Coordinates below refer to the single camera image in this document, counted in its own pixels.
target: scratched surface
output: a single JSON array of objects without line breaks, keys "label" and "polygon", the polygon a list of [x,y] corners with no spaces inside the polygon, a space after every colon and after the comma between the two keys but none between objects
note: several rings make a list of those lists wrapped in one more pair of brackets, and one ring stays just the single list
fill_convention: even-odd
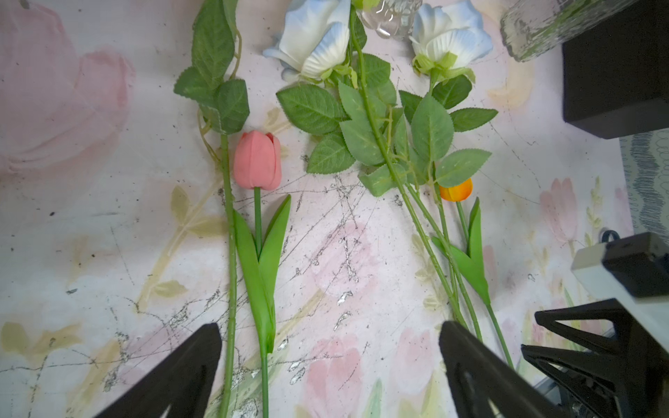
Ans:
[{"label": "scratched surface", "polygon": [[[277,107],[280,66],[260,52],[287,3],[242,0],[237,17],[246,128],[272,131],[283,145],[284,179],[264,193],[264,208],[273,212],[287,193],[294,202],[276,288],[271,414],[364,417],[380,395],[384,417],[453,417],[437,348],[450,314],[401,199],[372,197],[359,167],[305,174],[315,143]],[[474,3],[494,50],[473,66],[477,83],[460,107],[500,113],[457,134],[454,147],[493,152],[474,177],[486,275],[516,368],[535,383],[541,376],[520,360],[520,344],[568,345],[532,314],[590,300],[569,266],[601,228],[632,233],[625,179],[618,140],[561,120],[559,50],[510,61],[497,24],[504,4]],[[190,62],[198,7],[0,0],[9,40],[0,48],[0,417],[92,416],[202,324],[217,322],[225,339],[221,179],[197,134],[196,106],[172,93]],[[368,35],[366,51],[391,62],[398,88],[424,94],[410,46]],[[252,194],[234,195],[248,214]],[[459,241],[453,207],[447,217]],[[238,295],[234,416],[254,417],[258,344],[243,282]]]}]

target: artificial flower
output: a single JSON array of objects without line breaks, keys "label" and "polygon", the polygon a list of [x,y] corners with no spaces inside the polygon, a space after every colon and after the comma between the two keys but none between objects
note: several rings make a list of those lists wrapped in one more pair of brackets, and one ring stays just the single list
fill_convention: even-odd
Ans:
[{"label": "artificial flower", "polygon": [[292,0],[284,33],[262,54],[281,60],[286,81],[321,80],[346,59],[350,11],[351,0]]},{"label": "artificial flower", "polygon": [[442,196],[443,200],[449,202],[462,202],[464,199],[467,199],[474,189],[474,183],[471,179],[468,179],[466,182],[455,187],[441,187],[439,186],[439,194]]},{"label": "artificial flower", "polygon": [[274,190],[281,183],[281,144],[272,134],[257,130],[242,135],[237,150],[233,175],[245,189],[260,187]]},{"label": "artificial flower", "polygon": [[444,70],[465,68],[492,50],[481,13],[469,0],[445,7],[423,4],[409,38],[416,54],[414,67],[424,74],[437,65]]}]

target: tulip stem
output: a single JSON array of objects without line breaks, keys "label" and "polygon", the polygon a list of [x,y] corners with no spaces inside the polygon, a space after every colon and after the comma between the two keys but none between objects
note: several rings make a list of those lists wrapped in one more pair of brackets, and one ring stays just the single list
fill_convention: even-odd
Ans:
[{"label": "tulip stem", "polygon": [[456,202],[458,207],[458,215],[460,216],[460,223],[462,224],[462,236],[464,237],[464,247],[469,250],[469,227],[467,223],[467,218],[464,215],[464,210],[462,208],[461,202]]},{"label": "tulip stem", "polygon": [[227,291],[227,342],[225,348],[225,377],[223,380],[223,394],[219,405],[219,418],[227,418],[232,390],[232,373],[235,362],[235,326],[237,316],[237,244],[235,234],[235,218],[230,185],[230,159],[227,150],[227,135],[221,134],[221,171],[223,171],[223,196],[225,197],[225,216],[227,217],[227,246],[228,246],[228,274],[230,286]]},{"label": "tulip stem", "polygon": [[[354,26],[355,19],[356,19],[355,7],[351,7],[350,27],[355,27]],[[407,205],[407,210],[411,215],[411,220],[413,221],[413,224],[415,225],[416,230],[418,231],[418,235],[420,236],[420,239],[423,242],[423,246],[427,250],[427,254],[429,255],[430,260],[432,261],[432,264],[434,265],[434,270],[437,271],[437,275],[439,276],[439,279],[442,282],[442,286],[446,291],[448,300],[453,300],[453,292],[451,291],[450,286],[448,285],[448,281],[446,280],[444,271],[442,270],[442,267],[439,264],[439,260],[434,254],[434,250],[432,249],[429,240],[427,239],[427,235],[425,234],[423,226],[421,225],[420,220],[418,219],[418,215],[416,215],[415,209],[411,204],[411,200],[409,199],[409,196],[407,195],[407,192],[404,187],[404,182],[401,181],[399,175],[397,174],[397,170],[395,170],[395,166],[393,165],[393,161],[391,160],[391,157],[388,154],[388,150],[386,149],[385,141],[383,139],[383,136],[381,135],[381,132],[379,131],[379,127],[375,123],[371,102],[369,100],[369,96],[367,95],[367,72],[365,71],[365,55],[363,54],[363,49],[360,46],[360,43],[358,42],[355,36],[351,36],[350,39],[351,42],[353,43],[355,51],[358,53],[358,70],[359,70],[358,86],[360,94],[363,97],[363,104],[365,105],[365,113],[367,114],[367,120],[369,121],[372,133],[374,134],[374,139],[376,140],[377,146],[381,151],[383,160],[388,166],[388,171],[390,172],[390,176],[393,179],[393,182],[397,185],[397,189],[399,190],[399,194],[402,196],[404,203]],[[462,317],[462,313],[460,313],[459,309],[454,310],[454,314],[458,322],[460,322],[461,324],[465,324],[465,320]]]},{"label": "tulip stem", "polygon": [[262,417],[270,417],[270,387],[267,372],[267,353],[260,353],[260,368],[262,373]]},{"label": "tulip stem", "polygon": [[262,202],[260,201],[260,188],[253,188],[254,201],[256,204],[256,253],[260,258],[262,251]]}]

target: pink flower print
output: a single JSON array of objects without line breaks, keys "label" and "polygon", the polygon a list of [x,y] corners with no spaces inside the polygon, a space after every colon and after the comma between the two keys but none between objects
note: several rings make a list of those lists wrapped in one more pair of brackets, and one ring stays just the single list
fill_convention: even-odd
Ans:
[{"label": "pink flower print", "polygon": [[551,191],[543,191],[539,197],[544,221],[559,243],[570,243],[576,239],[578,221],[576,218],[576,195],[571,179],[562,183],[555,179]]},{"label": "pink flower print", "polygon": [[305,409],[312,418],[342,418],[355,413],[363,385],[356,339],[334,337],[319,341],[311,357],[304,391]]},{"label": "pink flower print", "polygon": [[627,190],[621,187],[615,188],[615,225],[620,237],[629,237],[634,233],[632,227],[632,213],[630,212],[630,201],[628,200]]},{"label": "pink flower print", "polygon": [[406,328],[402,332],[391,372],[402,392],[416,395],[425,388],[435,369],[436,345],[429,330],[417,334],[412,328]]}]

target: green stem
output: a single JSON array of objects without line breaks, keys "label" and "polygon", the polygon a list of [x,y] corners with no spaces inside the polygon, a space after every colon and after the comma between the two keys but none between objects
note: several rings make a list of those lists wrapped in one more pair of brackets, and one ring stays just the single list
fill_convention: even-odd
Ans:
[{"label": "green stem", "polygon": [[256,253],[260,258],[262,251],[262,202],[260,201],[260,188],[254,187],[254,201],[256,204]]},{"label": "green stem", "polygon": [[464,237],[464,247],[469,248],[469,226],[467,223],[467,218],[464,215],[464,210],[462,209],[462,203],[456,202],[458,207],[458,215],[460,216],[460,223],[462,224],[462,236]]},{"label": "green stem", "polygon": [[230,185],[230,159],[227,150],[227,135],[221,134],[221,171],[223,171],[223,192],[225,193],[225,216],[227,217],[227,245],[228,245],[228,274],[230,276],[230,287],[227,291],[227,343],[225,349],[225,377],[223,380],[223,395],[219,406],[219,418],[227,418],[227,410],[230,406],[230,393],[232,390],[232,369],[235,362],[235,327],[237,316],[237,244],[235,236],[235,218]]},{"label": "green stem", "polygon": [[486,305],[488,313],[490,314],[490,319],[492,319],[492,324],[495,325],[495,331],[497,331],[497,337],[500,339],[502,345],[502,350],[504,351],[504,356],[506,356],[506,362],[508,366],[513,369],[513,360],[511,360],[511,354],[508,353],[508,348],[506,347],[506,341],[504,341],[504,335],[502,335],[502,330],[500,329],[499,323],[497,323],[497,317],[495,312],[492,310],[492,305]]},{"label": "green stem", "polygon": [[267,353],[260,353],[260,368],[262,373],[262,418],[270,417],[270,380],[267,372]]},{"label": "green stem", "polygon": [[[458,264],[455,262],[453,259],[453,255],[451,254],[451,245],[450,245],[450,240],[448,239],[448,229],[444,229],[446,232],[443,234],[440,230],[439,227],[437,226],[437,223],[434,221],[434,218],[430,214],[430,212],[427,210],[427,207],[423,204],[423,202],[420,200],[420,196],[418,193],[409,188],[409,193],[411,193],[411,196],[413,197],[413,200],[416,201],[418,204],[418,207],[421,209],[423,212],[423,216],[427,219],[427,222],[429,222],[430,226],[432,226],[432,229],[434,230],[434,233],[437,234],[437,238],[442,242],[442,245],[446,251],[446,260],[449,263],[449,265],[453,268],[453,271],[455,273],[455,277],[458,281],[458,284],[460,285],[460,291],[462,293],[462,297],[464,298],[464,301],[467,305],[467,310],[469,311],[469,316],[472,318],[472,322],[474,323],[474,331],[476,333],[476,338],[478,338],[480,341],[483,341],[483,336],[481,335],[481,328],[478,325],[478,319],[476,317],[476,311],[474,310],[474,305],[472,305],[471,299],[469,299],[469,294],[467,293],[467,289],[464,287],[464,283],[462,282],[462,276],[460,275],[460,270],[458,269]],[[454,294],[458,292],[457,288],[453,289]]]},{"label": "green stem", "polygon": [[[351,18],[350,18],[350,27],[354,27],[353,25],[355,24],[355,7],[351,8]],[[434,251],[432,250],[432,246],[429,244],[429,240],[427,239],[427,235],[425,234],[425,231],[423,230],[423,226],[420,224],[420,220],[418,219],[418,216],[416,215],[415,209],[413,208],[413,205],[411,204],[411,200],[409,200],[409,196],[407,196],[407,192],[404,188],[404,183],[401,181],[399,175],[397,174],[397,171],[395,170],[395,167],[393,166],[393,161],[391,161],[387,149],[385,147],[385,143],[383,142],[383,137],[381,136],[381,133],[379,132],[379,127],[375,123],[374,119],[374,113],[372,112],[372,107],[371,103],[369,100],[369,97],[367,95],[367,72],[365,71],[365,55],[363,54],[363,50],[360,46],[360,43],[358,40],[355,38],[355,36],[351,37],[351,42],[353,43],[353,47],[355,48],[356,52],[358,53],[358,69],[359,69],[359,89],[360,89],[360,94],[363,97],[363,103],[365,105],[365,112],[367,113],[367,120],[369,121],[369,125],[371,126],[372,133],[374,134],[374,138],[377,142],[377,146],[379,147],[379,150],[381,151],[381,154],[383,155],[383,160],[388,166],[388,171],[390,171],[390,177],[393,179],[393,182],[397,185],[397,189],[399,190],[399,194],[402,196],[402,199],[404,200],[404,203],[407,206],[407,210],[409,211],[409,214],[411,215],[411,220],[413,221],[413,224],[416,227],[416,230],[418,231],[418,235],[420,236],[421,241],[423,242],[423,246],[427,250],[427,254],[429,255],[430,260],[432,261],[432,264],[434,265],[434,269],[437,271],[437,275],[439,276],[439,279],[442,282],[442,286],[444,287],[444,290],[446,291],[446,295],[448,296],[448,300],[453,300],[453,292],[451,291],[448,282],[446,281],[446,277],[444,275],[444,271],[442,270],[441,265],[439,264],[439,261],[434,254]],[[456,318],[458,319],[459,322],[464,323],[464,318],[462,317],[462,314],[460,313],[459,310],[454,310],[454,313],[456,315]]]}]

